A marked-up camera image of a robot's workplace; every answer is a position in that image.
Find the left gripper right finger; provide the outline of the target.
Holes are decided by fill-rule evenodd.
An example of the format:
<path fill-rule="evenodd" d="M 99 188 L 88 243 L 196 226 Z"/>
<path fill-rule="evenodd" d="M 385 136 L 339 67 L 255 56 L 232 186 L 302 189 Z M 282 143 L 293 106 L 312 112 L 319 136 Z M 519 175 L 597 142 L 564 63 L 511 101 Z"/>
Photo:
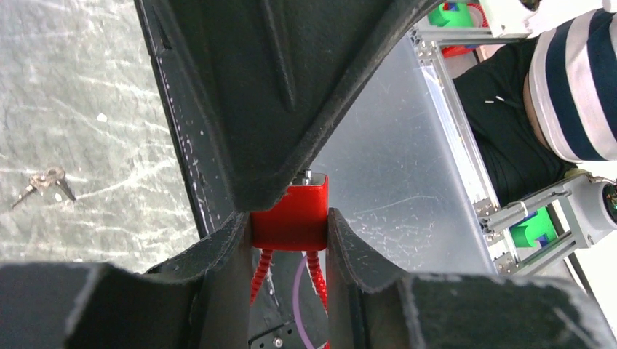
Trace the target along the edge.
<path fill-rule="evenodd" d="M 328 213 L 332 348 L 614 348 L 599 305 L 556 278 L 409 273 Z"/>

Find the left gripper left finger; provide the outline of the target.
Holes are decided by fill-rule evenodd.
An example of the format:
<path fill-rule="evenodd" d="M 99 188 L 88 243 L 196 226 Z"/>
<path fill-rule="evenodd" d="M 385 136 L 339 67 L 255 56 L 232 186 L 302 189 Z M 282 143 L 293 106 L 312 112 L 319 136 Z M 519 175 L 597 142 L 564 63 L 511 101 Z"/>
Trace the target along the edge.
<path fill-rule="evenodd" d="M 109 263 L 1 265 L 3 348 L 247 348 L 248 216 L 131 273 Z"/>

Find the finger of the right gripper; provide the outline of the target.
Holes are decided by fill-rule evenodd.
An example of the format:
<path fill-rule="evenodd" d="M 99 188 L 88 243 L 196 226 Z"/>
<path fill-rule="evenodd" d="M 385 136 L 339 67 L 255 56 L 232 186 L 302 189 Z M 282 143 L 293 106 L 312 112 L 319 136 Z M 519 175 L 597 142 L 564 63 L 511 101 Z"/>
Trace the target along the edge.
<path fill-rule="evenodd" d="M 272 208 L 436 1 L 136 1 L 200 236 Z"/>

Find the red cable lock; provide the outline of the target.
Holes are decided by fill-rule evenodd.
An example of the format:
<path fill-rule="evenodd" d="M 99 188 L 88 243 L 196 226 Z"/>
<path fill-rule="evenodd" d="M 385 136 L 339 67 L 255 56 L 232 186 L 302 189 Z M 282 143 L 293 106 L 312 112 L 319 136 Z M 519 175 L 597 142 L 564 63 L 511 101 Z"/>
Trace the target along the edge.
<path fill-rule="evenodd" d="M 261 250 L 251 280 L 250 301 L 266 279 L 275 251 L 303 252 L 292 286 L 292 314 L 306 348 L 314 345 L 302 322 L 300 281 L 307 270 L 323 308 L 328 310 L 327 285 L 319 262 L 319 252 L 327 248 L 328 177 L 310 169 L 299 172 L 283 197 L 268 211 L 252 212 L 252 245 Z"/>

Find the silver key set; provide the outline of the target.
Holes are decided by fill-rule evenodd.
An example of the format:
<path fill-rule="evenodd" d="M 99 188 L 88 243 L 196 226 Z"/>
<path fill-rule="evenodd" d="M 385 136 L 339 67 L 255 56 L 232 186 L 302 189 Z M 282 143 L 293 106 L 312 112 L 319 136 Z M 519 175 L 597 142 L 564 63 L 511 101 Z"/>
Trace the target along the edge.
<path fill-rule="evenodd" d="M 59 187 L 59 189 L 61 189 L 69 200 L 76 201 L 76 197 L 66 181 L 65 176 L 66 172 L 64 168 L 58 166 L 49 167 L 43 172 L 31 175 L 28 178 L 28 184 L 18 195 L 17 199 L 10 208 L 14 209 L 18 204 L 24 202 L 31 194 L 35 192 L 42 192 L 52 186 Z"/>

